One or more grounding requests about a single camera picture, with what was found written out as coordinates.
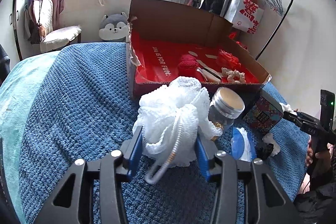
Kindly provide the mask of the person right hand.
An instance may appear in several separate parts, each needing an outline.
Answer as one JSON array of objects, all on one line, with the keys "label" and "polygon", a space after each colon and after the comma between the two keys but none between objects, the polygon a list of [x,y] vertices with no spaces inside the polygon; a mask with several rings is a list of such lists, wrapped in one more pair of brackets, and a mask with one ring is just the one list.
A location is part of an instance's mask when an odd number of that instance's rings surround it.
[{"label": "person right hand", "polygon": [[308,141],[307,147],[307,154],[305,164],[306,166],[310,166],[313,163],[313,157],[315,156],[316,159],[321,163],[320,170],[325,169],[328,170],[331,167],[331,158],[330,158],[330,151],[322,151],[322,152],[314,152],[312,149],[312,141],[311,138]]}]

